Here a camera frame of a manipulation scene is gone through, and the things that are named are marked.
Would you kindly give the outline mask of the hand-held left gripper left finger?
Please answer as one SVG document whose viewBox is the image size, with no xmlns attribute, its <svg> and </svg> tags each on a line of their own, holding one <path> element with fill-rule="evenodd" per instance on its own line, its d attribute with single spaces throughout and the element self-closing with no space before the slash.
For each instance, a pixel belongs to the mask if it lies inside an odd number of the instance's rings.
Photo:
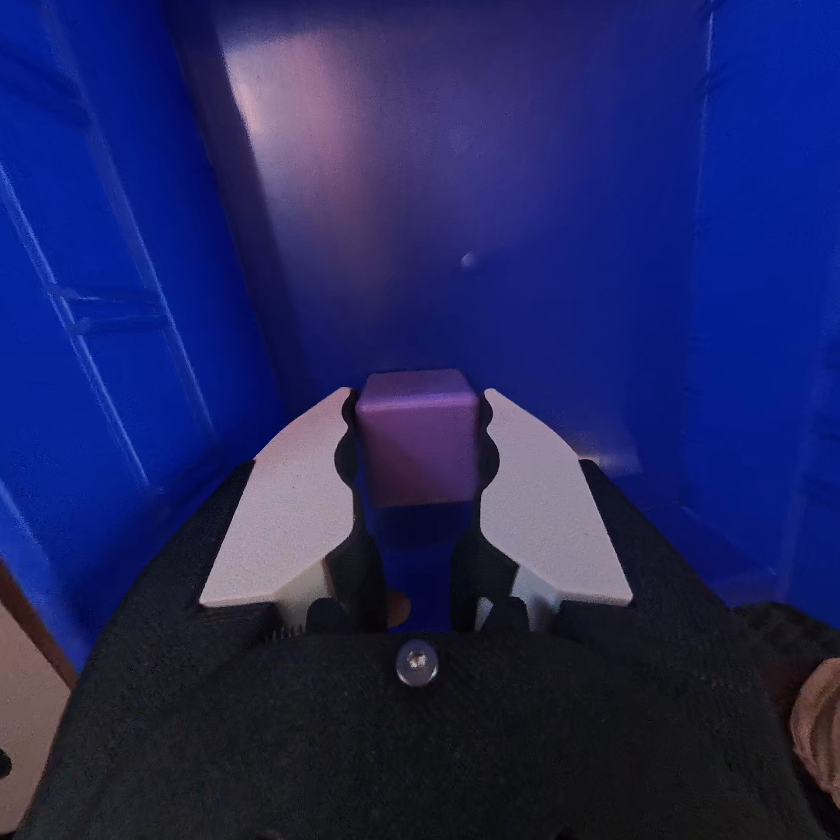
<svg viewBox="0 0 840 840">
<path fill-rule="evenodd" d="M 356 392 L 341 387 L 258 452 L 200 595 L 220 609 L 268 603 L 306 612 L 340 598 L 329 567 L 353 534 Z"/>
</svg>

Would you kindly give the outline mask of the purple foam cube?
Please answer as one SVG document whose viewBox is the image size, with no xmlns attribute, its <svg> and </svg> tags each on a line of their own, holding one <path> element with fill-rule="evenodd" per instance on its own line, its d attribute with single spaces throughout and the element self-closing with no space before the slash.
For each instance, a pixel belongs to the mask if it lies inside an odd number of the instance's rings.
<svg viewBox="0 0 840 840">
<path fill-rule="evenodd" d="M 480 399 L 461 371 L 370 374 L 354 411 L 376 508 L 474 499 Z"/>
</svg>

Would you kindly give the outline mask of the blue plastic bin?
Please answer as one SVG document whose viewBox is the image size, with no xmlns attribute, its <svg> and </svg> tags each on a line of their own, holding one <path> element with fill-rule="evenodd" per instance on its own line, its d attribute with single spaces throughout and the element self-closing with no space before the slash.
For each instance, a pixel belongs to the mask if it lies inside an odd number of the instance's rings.
<svg viewBox="0 0 840 840">
<path fill-rule="evenodd" d="M 838 2 L 2 2 L 2 559 L 71 672 L 284 423 L 450 367 L 838 626 Z"/>
</svg>

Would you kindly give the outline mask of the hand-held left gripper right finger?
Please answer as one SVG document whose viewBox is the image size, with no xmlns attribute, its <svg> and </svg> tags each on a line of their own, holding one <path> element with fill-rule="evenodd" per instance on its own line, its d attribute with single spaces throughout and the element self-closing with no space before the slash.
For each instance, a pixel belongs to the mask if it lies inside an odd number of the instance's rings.
<svg viewBox="0 0 840 840">
<path fill-rule="evenodd" d="M 634 598 L 571 446 L 499 391 L 483 396 L 499 466 L 480 495 L 479 534 L 514 564 L 501 597 L 518 598 L 531 628 L 564 602 L 627 606 Z"/>
</svg>

